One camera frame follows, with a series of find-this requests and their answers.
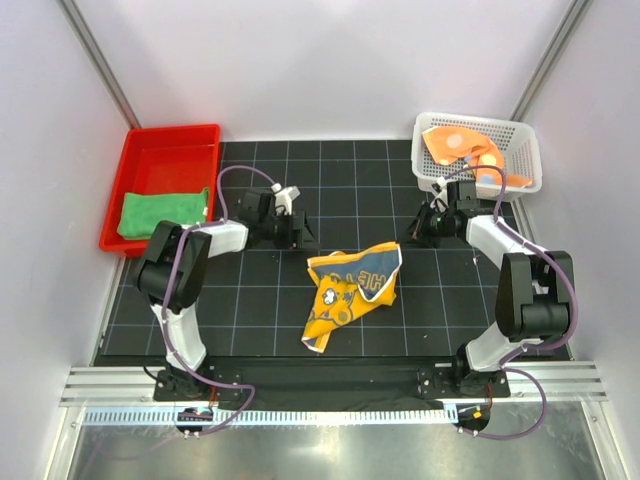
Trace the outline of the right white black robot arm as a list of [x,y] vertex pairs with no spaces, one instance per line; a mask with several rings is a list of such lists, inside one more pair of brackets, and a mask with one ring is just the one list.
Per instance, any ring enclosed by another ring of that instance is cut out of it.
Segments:
[[478,397],[500,382],[510,360],[529,349],[555,349],[572,334],[573,262],[564,251],[547,251],[522,237],[498,206],[478,198],[473,181],[439,179],[434,189],[435,197],[422,202],[401,242],[437,248],[445,238],[458,238],[499,269],[495,320],[458,349],[446,375],[455,396]]

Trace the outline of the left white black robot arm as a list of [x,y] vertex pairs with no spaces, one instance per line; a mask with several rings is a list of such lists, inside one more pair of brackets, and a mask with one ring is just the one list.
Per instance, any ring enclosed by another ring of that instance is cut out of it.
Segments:
[[242,252],[262,241],[280,250],[316,249],[306,213],[294,209],[296,186],[276,183],[251,188],[235,216],[182,226],[162,221],[155,228],[136,271],[136,287],[159,323],[166,355],[155,378],[154,399],[203,400],[221,386],[212,381],[209,354],[197,319],[196,302],[211,258]]

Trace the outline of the blue yellow patterned towel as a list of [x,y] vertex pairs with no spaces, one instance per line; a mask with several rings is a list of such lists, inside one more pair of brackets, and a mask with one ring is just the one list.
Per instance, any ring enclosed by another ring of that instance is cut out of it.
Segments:
[[358,253],[335,251],[307,260],[307,272],[317,287],[301,342],[323,353],[331,333],[380,306],[391,306],[403,263],[395,241]]

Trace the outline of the orange towel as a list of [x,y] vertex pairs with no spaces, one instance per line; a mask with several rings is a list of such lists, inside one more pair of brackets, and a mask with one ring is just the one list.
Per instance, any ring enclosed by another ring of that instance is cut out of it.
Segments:
[[472,167],[477,183],[502,185],[505,160],[497,145],[486,135],[461,126],[436,126],[422,132],[425,146],[434,163],[450,166],[464,160]]

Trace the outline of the green microfiber towel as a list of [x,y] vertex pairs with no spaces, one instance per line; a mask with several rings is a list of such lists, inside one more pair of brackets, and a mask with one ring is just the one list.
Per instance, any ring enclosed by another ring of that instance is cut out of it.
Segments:
[[180,225],[204,222],[208,215],[208,201],[208,188],[198,193],[126,193],[117,233],[126,240],[147,240],[161,221]]

